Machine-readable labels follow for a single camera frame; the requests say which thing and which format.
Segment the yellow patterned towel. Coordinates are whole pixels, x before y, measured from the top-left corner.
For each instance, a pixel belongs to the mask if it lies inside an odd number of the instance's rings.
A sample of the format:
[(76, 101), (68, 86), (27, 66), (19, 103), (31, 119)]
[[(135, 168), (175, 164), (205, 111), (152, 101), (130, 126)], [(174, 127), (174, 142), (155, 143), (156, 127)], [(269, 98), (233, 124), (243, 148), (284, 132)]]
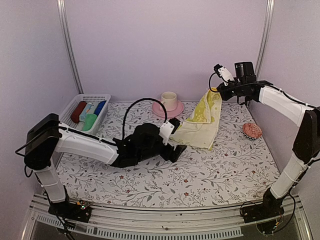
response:
[(218, 90), (207, 90), (192, 114), (184, 120), (171, 140), (194, 148), (211, 150), (219, 130), (222, 98)]

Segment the green microfibre towel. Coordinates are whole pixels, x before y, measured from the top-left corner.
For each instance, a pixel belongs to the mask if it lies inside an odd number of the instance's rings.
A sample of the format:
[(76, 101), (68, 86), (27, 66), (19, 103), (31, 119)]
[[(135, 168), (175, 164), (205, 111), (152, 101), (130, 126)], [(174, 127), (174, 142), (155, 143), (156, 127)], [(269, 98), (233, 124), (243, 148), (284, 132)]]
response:
[(84, 121), (84, 125), (82, 127), (82, 131), (89, 131), (96, 122), (97, 118), (98, 116), (94, 113), (87, 114)]

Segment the white plastic basket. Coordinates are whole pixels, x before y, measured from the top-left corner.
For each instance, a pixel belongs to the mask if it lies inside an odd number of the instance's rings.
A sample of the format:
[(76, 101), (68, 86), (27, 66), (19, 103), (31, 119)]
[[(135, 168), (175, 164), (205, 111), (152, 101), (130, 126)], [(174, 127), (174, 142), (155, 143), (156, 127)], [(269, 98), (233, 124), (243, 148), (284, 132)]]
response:
[(110, 99), (109, 94), (78, 94), (59, 115), (59, 120), (78, 131), (96, 135)]

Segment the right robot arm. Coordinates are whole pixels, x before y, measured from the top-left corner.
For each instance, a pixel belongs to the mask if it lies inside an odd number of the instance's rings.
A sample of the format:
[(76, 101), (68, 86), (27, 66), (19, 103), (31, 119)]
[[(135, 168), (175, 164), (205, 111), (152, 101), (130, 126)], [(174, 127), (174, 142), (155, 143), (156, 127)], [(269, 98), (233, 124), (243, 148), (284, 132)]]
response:
[(307, 169), (320, 159), (320, 109), (291, 96), (266, 80), (258, 80), (250, 61), (237, 62), (234, 67), (236, 76), (220, 64), (213, 67), (214, 73), (222, 81), (217, 91), (224, 101), (233, 97), (244, 98), (246, 103), (260, 103), (264, 109), (270, 108), (286, 118), (280, 123), (276, 123), (275, 117), (267, 121), (269, 127), (280, 131), (274, 133), (273, 140), (276, 137), (280, 140), (288, 137), (292, 144), (292, 149), (286, 150), (287, 154), (291, 153), (290, 159), (278, 180), (265, 193), (264, 199), (270, 199), (258, 208), (262, 218), (269, 218), (278, 210), (275, 200), (287, 195)]

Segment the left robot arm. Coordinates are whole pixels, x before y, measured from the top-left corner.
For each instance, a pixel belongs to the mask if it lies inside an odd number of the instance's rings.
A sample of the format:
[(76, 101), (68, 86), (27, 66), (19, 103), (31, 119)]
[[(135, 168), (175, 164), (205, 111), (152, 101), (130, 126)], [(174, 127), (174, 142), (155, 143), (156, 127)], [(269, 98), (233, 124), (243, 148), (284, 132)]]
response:
[(136, 166), (156, 156), (175, 163), (187, 148), (169, 144), (179, 124), (176, 118), (165, 121), (160, 127), (143, 123), (130, 135), (107, 141), (69, 127), (60, 122), (57, 114), (50, 113), (27, 133), (26, 144), (15, 153), (20, 155), (24, 151), (24, 164), (38, 177), (55, 209), (63, 217), (70, 217), (75, 211), (74, 205), (68, 201), (66, 188), (53, 166), (54, 153), (78, 155), (115, 168)]

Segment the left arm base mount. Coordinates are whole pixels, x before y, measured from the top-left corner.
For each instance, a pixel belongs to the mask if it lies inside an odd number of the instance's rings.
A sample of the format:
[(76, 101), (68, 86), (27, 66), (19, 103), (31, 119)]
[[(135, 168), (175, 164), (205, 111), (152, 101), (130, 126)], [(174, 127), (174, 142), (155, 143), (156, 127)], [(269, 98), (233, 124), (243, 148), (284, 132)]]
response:
[(91, 218), (92, 208), (82, 200), (72, 203), (69, 199), (53, 203), (50, 199), (48, 213), (62, 219), (88, 223)]

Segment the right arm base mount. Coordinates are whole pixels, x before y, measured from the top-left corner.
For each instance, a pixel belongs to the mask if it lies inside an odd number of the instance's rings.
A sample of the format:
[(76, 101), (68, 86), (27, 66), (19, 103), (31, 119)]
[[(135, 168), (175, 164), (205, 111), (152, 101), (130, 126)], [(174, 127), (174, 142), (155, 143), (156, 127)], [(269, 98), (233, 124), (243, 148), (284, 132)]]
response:
[(284, 214), (283, 199), (265, 198), (262, 203), (252, 203), (252, 205), (242, 205), (239, 213), (245, 223), (261, 221), (274, 218)]

